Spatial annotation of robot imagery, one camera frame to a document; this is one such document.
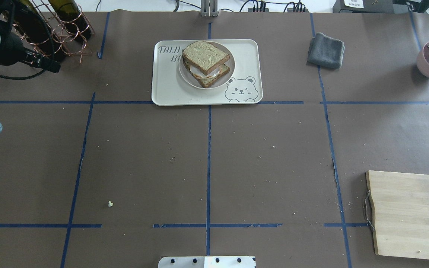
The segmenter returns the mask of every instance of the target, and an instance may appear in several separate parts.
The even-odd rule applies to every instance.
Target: white tray
[[[196,40],[160,41],[153,52],[152,101],[156,105],[224,105],[258,103],[263,98],[257,44],[251,39],[205,40],[222,44],[235,61],[228,82],[201,89],[182,78],[179,60],[182,51]],[[257,95],[241,95],[245,88]]]

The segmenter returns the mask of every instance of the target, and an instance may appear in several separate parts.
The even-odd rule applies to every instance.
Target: round plate
[[[226,66],[229,67],[229,72],[225,74],[223,77],[218,79],[216,82],[214,82],[213,85],[211,85],[208,88],[201,87],[200,83],[198,83],[198,80],[192,76],[192,74],[185,68],[183,64],[183,57],[180,57],[180,61],[178,64],[178,71],[180,71],[180,74],[182,75],[182,78],[186,83],[189,83],[190,85],[199,88],[199,89],[214,89],[218,88],[222,85],[224,85],[233,75],[233,71],[235,70],[235,60],[233,58],[233,54],[222,44],[216,43],[216,42],[208,42],[212,44],[213,46],[217,47],[219,50],[224,51],[229,54],[229,60],[225,62]]]

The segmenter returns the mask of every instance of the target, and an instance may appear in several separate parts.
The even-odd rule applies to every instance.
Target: label sticker
[[[356,7],[358,9],[363,8],[363,0],[344,0],[344,4],[347,7]]]

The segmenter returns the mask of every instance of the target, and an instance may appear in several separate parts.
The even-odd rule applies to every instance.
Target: cutting board handle
[[[365,206],[364,206],[364,217],[366,219],[366,221],[368,222],[368,225],[370,226],[370,229],[372,230],[372,232],[375,232],[375,226],[373,226],[372,221],[369,219],[368,217],[368,211],[370,210],[370,212],[372,211],[372,207],[371,207],[371,203],[370,203],[370,197],[371,195],[371,191],[367,190],[366,191],[366,197],[364,200]]]

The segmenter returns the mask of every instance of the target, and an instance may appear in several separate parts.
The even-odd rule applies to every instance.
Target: wooden cutting board
[[[375,253],[429,259],[429,175],[368,171]]]

